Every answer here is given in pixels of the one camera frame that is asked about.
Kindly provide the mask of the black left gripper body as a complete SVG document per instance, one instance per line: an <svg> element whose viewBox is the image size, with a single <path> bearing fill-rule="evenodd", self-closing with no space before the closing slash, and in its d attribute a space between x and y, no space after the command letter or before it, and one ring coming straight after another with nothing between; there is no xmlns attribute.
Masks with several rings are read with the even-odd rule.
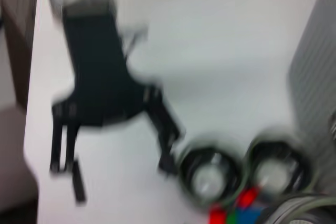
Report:
<svg viewBox="0 0 336 224"><path fill-rule="evenodd" d="M66 7L61 20L75 87L53 105L54 131L63 126L119 123L142 112L161 122L161 90L128 69L111 8L107 4Z"/></svg>

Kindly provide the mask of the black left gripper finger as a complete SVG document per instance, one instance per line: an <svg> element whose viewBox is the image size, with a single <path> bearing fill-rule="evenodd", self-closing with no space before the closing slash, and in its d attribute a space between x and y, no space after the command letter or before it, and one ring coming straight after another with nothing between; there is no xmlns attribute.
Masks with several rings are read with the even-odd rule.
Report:
<svg viewBox="0 0 336 224"><path fill-rule="evenodd" d="M165 103L162 90L155 86L145 89L145 111L157 131L160 147L158 168L166 175L176 176L178 168L172 153L173 145L184 137Z"/></svg>
<svg viewBox="0 0 336 224"><path fill-rule="evenodd" d="M67 127L65 166L60 168L61 139L63 127ZM53 120L50 172L52 174L69 174L72 178L73 192L76 203L87 202L86 192L78 160L75 160L75 144L80 125L78 123L65 124L62 120Z"/></svg>

